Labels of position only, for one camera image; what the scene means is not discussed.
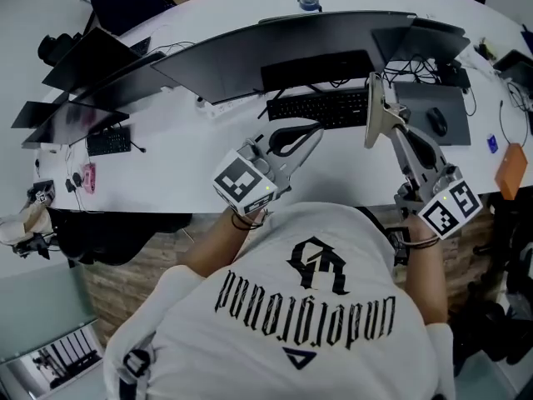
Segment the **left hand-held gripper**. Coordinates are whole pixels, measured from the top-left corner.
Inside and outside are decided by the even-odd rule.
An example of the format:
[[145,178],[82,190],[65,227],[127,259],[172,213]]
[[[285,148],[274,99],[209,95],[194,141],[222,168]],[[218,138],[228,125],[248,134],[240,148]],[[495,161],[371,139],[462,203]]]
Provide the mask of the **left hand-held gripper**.
[[290,188],[290,176],[316,148],[323,132],[319,122],[307,118],[267,122],[252,139],[228,152],[212,185],[239,215],[262,209]]

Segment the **person's left forearm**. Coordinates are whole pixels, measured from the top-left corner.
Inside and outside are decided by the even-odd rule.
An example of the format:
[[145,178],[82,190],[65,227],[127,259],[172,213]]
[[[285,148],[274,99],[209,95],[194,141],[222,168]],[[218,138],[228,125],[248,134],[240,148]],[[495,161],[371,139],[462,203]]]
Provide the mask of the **person's left forearm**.
[[[252,219],[258,218],[261,209],[248,214]],[[230,265],[249,232],[235,229],[231,216],[234,211],[227,208],[200,240],[196,241],[185,253],[182,264],[197,275],[208,278],[213,273]]]

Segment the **black computer mouse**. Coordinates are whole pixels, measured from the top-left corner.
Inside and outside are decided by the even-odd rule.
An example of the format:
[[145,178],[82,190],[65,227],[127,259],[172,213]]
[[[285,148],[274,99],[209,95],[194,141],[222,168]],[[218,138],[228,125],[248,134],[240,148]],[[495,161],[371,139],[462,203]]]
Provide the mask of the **black computer mouse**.
[[426,119],[431,126],[432,132],[443,138],[448,131],[446,118],[438,107],[431,107],[426,111]]

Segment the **large black keyboard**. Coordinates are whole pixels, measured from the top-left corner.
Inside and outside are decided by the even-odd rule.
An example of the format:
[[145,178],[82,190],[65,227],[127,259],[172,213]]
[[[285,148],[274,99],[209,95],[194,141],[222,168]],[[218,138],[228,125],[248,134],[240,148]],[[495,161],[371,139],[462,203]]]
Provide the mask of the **large black keyboard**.
[[326,130],[366,125],[368,91],[365,88],[279,97],[266,103],[270,121],[307,118]]

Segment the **white power strip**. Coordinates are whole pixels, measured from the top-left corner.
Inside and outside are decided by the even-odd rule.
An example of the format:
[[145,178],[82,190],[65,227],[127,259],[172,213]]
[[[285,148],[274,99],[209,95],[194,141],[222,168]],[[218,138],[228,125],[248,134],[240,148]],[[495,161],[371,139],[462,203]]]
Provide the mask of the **white power strip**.
[[197,97],[195,100],[195,108],[198,113],[214,120],[225,115],[232,115],[234,113],[239,113],[240,111],[255,108],[262,103],[264,103],[264,99],[259,96],[244,97],[219,104],[211,104],[206,100]]

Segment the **thin wrist bands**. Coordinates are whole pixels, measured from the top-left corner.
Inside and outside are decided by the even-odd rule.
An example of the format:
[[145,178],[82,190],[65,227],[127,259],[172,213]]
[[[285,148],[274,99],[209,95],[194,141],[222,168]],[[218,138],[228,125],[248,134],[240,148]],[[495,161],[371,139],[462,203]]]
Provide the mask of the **thin wrist bands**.
[[405,246],[406,248],[412,248],[412,249],[424,249],[424,248],[431,248],[432,246],[436,245],[440,241],[440,238],[438,236],[433,236],[424,240],[419,240],[415,242],[407,242],[407,241],[401,241],[401,244]]

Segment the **black docking hub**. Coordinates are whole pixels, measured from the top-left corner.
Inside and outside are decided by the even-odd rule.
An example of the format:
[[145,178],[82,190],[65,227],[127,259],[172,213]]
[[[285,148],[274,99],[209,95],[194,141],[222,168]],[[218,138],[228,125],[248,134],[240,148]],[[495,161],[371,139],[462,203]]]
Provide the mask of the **black docking hub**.
[[436,75],[444,86],[460,88],[463,91],[471,88],[466,70],[456,60],[449,63],[437,62]]

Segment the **black wrist bands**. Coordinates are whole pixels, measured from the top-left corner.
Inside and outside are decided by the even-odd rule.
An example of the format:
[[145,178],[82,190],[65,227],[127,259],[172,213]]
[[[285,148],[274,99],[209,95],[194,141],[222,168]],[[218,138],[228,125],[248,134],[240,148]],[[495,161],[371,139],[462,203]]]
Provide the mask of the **black wrist bands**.
[[239,213],[234,212],[231,216],[232,225],[239,231],[255,231],[265,224],[265,221],[269,216],[269,212],[267,210],[260,211],[257,216],[259,217],[259,220],[252,219],[249,216],[240,215]]

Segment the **black laptop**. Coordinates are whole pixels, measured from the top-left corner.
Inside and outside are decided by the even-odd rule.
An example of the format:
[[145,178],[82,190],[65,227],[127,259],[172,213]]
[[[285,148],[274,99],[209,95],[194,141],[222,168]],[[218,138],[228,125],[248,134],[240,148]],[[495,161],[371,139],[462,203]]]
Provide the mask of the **black laptop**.
[[533,59],[513,49],[497,61],[493,68],[502,79],[510,79],[533,93]]

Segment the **small black keyboard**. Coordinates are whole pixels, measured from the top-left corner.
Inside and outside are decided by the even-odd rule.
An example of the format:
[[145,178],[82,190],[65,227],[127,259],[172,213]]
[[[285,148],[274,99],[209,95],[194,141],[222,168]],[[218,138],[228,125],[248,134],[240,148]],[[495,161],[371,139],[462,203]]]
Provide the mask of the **small black keyboard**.
[[132,148],[131,132],[128,127],[108,129],[88,136],[86,145],[89,157],[129,153]]

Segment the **person's white printed shirt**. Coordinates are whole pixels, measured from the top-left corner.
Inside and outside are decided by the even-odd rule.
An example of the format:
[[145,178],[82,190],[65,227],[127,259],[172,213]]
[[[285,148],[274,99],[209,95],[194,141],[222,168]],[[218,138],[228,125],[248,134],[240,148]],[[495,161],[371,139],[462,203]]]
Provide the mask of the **person's white printed shirt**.
[[362,208],[275,212],[210,277],[161,275],[107,343],[108,400],[455,400],[451,328],[425,325],[394,255]]

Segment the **black office chair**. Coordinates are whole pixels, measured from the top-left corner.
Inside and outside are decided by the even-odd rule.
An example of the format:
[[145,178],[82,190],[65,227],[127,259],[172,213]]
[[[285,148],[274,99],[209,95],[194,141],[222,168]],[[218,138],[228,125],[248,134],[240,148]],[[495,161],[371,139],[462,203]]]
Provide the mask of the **black office chair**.
[[453,365],[457,377],[466,360],[482,351],[491,361],[517,364],[533,349],[533,242],[503,267],[504,298],[509,307],[487,298],[489,271],[468,286],[468,297],[459,312],[451,313]]

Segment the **dark blue chair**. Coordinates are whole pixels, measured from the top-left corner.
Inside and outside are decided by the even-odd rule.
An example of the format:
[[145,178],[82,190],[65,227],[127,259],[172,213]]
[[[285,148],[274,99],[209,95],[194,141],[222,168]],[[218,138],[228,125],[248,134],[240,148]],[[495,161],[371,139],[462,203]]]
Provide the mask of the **dark blue chair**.
[[101,28],[121,36],[176,6],[173,0],[91,0]]

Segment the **black round device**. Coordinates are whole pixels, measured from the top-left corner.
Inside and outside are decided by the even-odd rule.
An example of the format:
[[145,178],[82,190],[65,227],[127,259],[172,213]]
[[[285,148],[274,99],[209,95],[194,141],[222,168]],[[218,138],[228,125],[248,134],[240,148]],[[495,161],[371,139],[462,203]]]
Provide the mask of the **black round device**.
[[47,35],[39,44],[38,57],[48,66],[54,67],[82,38],[82,34],[76,33],[69,36],[66,33],[58,37]]

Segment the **black harness buckle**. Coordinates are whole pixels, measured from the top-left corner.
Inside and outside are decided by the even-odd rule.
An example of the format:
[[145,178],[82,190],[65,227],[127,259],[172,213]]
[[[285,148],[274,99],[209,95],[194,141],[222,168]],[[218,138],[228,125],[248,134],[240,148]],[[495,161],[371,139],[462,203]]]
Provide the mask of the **black harness buckle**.
[[138,379],[148,370],[151,361],[151,355],[148,350],[135,348],[127,353],[122,360],[122,364],[131,378]]

